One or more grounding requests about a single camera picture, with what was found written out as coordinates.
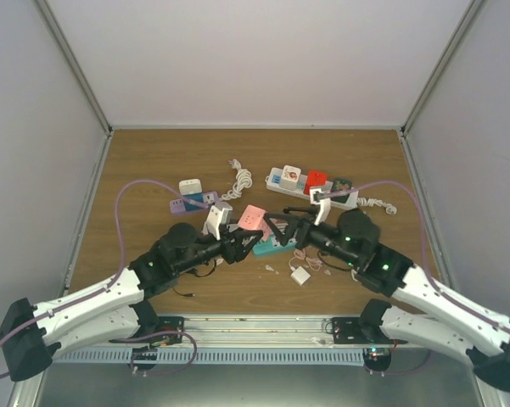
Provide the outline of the pink cube adapter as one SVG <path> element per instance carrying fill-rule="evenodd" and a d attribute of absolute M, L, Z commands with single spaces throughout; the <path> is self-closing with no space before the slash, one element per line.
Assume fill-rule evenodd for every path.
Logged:
<path fill-rule="evenodd" d="M 238 220 L 238 226 L 247 231 L 265 231 L 266 222 L 262 208 L 249 204 Z"/>

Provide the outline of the white cartoon cube adapter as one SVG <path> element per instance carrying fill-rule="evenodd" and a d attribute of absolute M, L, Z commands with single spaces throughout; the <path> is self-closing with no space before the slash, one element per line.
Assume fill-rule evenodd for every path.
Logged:
<path fill-rule="evenodd" d="M 279 186 L 285 190 L 294 191 L 300 180 L 301 169 L 292 165 L 285 165 L 280 175 Z"/>

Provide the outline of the red cube adapter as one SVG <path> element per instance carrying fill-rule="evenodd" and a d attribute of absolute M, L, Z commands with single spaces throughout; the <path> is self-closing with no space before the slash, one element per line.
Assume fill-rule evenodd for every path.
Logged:
<path fill-rule="evenodd" d="M 304 194 L 309 195 L 312 187 L 324 187 L 328 174 L 318 170 L 309 170 L 304 185 Z"/>

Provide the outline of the dark green cube adapter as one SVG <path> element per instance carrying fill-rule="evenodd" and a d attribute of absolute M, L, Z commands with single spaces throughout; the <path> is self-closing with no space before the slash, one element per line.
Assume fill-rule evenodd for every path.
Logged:
<path fill-rule="evenodd" d="M 352 189 L 352 186 L 353 186 L 352 181 L 343 177 L 336 177 L 333 180 L 331 192 L 349 191 Z"/>

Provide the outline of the blue cube adapter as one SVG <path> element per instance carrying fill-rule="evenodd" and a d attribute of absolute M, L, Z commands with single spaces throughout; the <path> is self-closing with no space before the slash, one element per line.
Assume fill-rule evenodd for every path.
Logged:
<path fill-rule="evenodd" d="M 205 202 L 203 194 L 201 192 L 185 195 L 183 199 L 183 204 L 187 212 L 205 208 Z"/>

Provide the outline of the white square charger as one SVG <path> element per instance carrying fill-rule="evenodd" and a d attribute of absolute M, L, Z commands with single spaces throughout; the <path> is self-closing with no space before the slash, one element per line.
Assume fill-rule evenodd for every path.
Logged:
<path fill-rule="evenodd" d="M 181 193 L 183 196 L 194 195 L 203 192 L 201 181 L 198 178 L 181 180 L 178 183 L 178 188 L 179 193 Z"/>

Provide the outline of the black power adapter with cable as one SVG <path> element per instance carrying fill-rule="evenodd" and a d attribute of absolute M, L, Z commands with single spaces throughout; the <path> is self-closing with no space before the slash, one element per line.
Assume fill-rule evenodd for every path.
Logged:
<path fill-rule="evenodd" d="M 177 288 L 173 287 L 172 288 L 173 292 L 175 294 L 177 294 L 178 296 L 180 297 L 183 297 L 183 298 L 194 298 L 196 296 L 195 293 L 183 293 L 183 292 L 180 292 Z"/>

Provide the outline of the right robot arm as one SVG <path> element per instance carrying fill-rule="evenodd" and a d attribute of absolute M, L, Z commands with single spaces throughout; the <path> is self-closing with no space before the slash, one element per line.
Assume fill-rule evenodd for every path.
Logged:
<path fill-rule="evenodd" d="M 297 248 L 312 246 L 344 261 L 366 289 L 423 312 L 415 316 L 386 301 L 370 301 L 358 324 L 366 342 L 386 337 L 424 346 L 460 360 L 482 382 L 510 393 L 510 316 L 463 297 L 382 244 L 379 227 L 362 211 L 344 212 L 334 226 L 308 208 L 286 208 L 264 220 L 279 242 L 294 237 Z"/>

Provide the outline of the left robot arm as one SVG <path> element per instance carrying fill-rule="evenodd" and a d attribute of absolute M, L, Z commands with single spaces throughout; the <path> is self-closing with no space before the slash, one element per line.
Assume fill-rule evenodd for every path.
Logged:
<path fill-rule="evenodd" d="M 5 376 L 24 381 L 63 354 L 96 343 L 154 339 L 158 317 L 150 298 L 212 260 L 244 260 L 263 236 L 262 231 L 229 231 L 225 226 L 217 232 L 205 235 L 188 223 L 175 224 L 148 252 L 101 282 L 38 304 L 28 298 L 13 302 L 0 325 Z"/>

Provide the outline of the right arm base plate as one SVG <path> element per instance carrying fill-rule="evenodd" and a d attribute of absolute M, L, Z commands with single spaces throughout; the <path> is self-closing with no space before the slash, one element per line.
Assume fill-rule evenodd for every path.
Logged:
<path fill-rule="evenodd" d="M 378 326 L 371 326 L 357 316 L 341 316 L 330 319 L 330 332 L 334 344 L 391 345 Z"/>

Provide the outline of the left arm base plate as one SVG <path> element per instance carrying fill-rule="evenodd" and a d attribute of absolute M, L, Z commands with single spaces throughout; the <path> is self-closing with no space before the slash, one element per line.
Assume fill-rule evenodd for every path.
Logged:
<path fill-rule="evenodd" d="M 110 343 L 147 343 L 149 347 L 159 347 L 182 342 L 181 332 L 184 330 L 186 319 L 183 316 L 164 315 L 158 318 L 156 328 L 152 333 L 137 333 L 128 339 L 113 339 Z"/>

